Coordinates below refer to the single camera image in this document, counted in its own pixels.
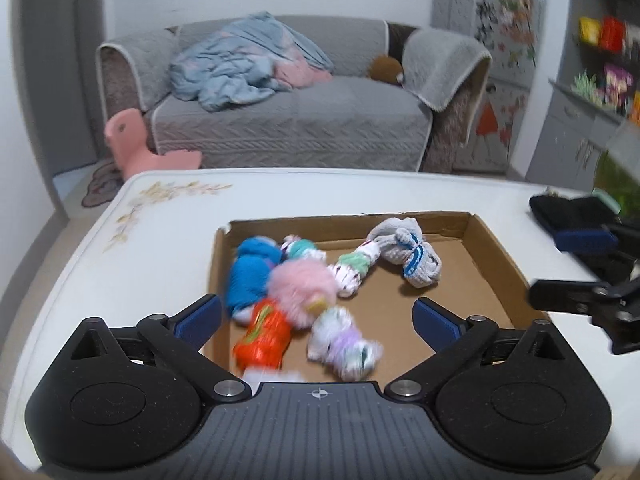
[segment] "crosshair marking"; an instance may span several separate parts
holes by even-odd
[[[331,394],[322,388],[318,388],[317,390],[313,390],[309,395],[314,396],[316,399],[324,399],[326,396]]]

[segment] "white table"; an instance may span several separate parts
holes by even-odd
[[[142,194],[160,182],[152,197]],[[187,187],[191,182],[197,184]],[[217,195],[204,185],[227,185]],[[168,200],[168,189],[174,189]],[[33,389],[78,323],[89,316],[131,326],[149,314],[172,315],[207,291],[214,233],[231,220],[424,210],[479,214],[526,278],[592,280],[559,253],[529,212],[542,186],[458,176],[347,170],[201,170],[153,172],[129,180],[96,222],[56,282],[18,362],[2,439],[27,466],[39,465],[24,426]],[[153,197],[157,203],[150,203]],[[113,237],[124,230],[115,243]],[[588,320],[552,319],[609,399],[612,431],[601,462],[640,456],[640,352],[609,354]]]

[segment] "stuffed toy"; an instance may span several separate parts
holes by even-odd
[[[442,261],[424,241],[415,218],[388,218],[371,230],[367,240],[378,244],[386,261],[402,265],[402,275],[415,288],[433,285],[440,279]]]
[[[369,65],[367,73],[373,81],[382,81],[390,85],[402,86],[404,70],[400,62],[389,56],[378,56]]]
[[[318,260],[287,260],[271,272],[267,294],[293,328],[304,329],[335,305],[338,285]]]
[[[311,327],[306,357],[329,366],[343,381],[361,381],[382,357],[382,345],[363,339],[349,311],[335,306]]]
[[[269,275],[282,253],[274,240],[263,236],[247,238],[236,252],[238,257],[229,270],[226,308],[233,319],[247,324],[251,307],[267,295]]]
[[[288,260],[313,259],[319,262],[326,261],[326,253],[316,247],[310,241],[299,236],[289,235],[284,238],[280,247],[284,257]],[[378,245],[368,240],[356,248],[353,253],[343,254],[336,264],[328,266],[338,284],[338,296],[350,298],[360,288],[362,280],[369,272],[370,267],[380,257]]]

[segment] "metal screw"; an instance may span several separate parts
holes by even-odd
[[[223,397],[236,397],[244,392],[244,384],[240,381],[220,381],[213,387],[213,391]]]
[[[409,379],[402,379],[391,385],[391,391],[401,397],[413,397],[419,394],[421,390],[422,387],[419,383]]]
[[[629,314],[628,312],[625,312],[624,310],[621,310],[619,313],[617,313],[616,317],[620,321],[631,321],[634,318],[631,314]]]

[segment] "brown plush toy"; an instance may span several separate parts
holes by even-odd
[[[404,71],[397,59],[389,56],[378,56],[369,66],[369,78],[374,81],[401,86],[404,81]]]

